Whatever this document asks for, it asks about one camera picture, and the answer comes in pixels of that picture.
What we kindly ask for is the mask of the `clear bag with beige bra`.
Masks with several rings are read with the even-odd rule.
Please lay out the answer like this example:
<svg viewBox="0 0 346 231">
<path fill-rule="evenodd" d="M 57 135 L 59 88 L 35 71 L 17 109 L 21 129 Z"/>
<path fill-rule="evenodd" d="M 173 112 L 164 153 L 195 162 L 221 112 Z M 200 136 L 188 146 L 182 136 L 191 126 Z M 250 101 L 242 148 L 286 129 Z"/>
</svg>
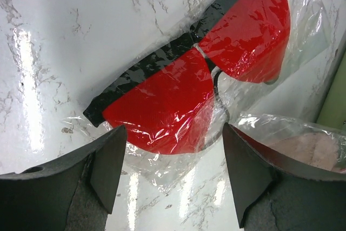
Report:
<svg viewBox="0 0 346 231">
<path fill-rule="evenodd" d="M 294 160 L 345 174 L 345 131 L 269 114 L 242 113 L 232 124 L 257 142 Z"/>
</svg>

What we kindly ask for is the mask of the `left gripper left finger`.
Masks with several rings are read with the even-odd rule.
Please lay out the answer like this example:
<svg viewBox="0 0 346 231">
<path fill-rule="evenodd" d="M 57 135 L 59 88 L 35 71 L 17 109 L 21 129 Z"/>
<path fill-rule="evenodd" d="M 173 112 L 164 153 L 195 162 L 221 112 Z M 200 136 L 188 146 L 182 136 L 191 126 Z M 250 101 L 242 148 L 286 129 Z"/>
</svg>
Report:
<svg viewBox="0 0 346 231">
<path fill-rule="evenodd" d="M 57 159 L 1 175 L 1 230 L 104 230 L 126 142 L 120 126 Z"/>
</svg>

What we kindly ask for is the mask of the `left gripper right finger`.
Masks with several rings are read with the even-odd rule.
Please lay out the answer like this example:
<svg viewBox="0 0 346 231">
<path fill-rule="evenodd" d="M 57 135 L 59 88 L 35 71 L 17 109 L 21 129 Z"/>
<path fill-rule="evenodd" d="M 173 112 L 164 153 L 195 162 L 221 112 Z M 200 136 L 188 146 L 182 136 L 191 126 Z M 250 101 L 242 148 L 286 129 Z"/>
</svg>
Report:
<svg viewBox="0 0 346 231">
<path fill-rule="evenodd" d="M 345 230 L 345 175 L 283 155 L 226 123 L 222 131 L 244 230 Z"/>
</svg>

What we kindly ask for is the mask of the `clear bag with red bra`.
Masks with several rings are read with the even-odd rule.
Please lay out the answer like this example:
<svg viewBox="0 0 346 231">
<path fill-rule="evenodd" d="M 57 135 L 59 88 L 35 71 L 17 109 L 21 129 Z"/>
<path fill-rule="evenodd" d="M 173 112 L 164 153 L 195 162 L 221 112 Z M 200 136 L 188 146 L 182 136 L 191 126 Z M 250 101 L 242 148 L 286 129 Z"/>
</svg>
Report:
<svg viewBox="0 0 346 231">
<path fill-rule="evenodd" d="M 322 0 L 207 0 L 195 21 L 64 119 L 94 140 L 127 130 L 125 162 L 168 192 L 225 123 L 329 45 Z"/>
</svg>

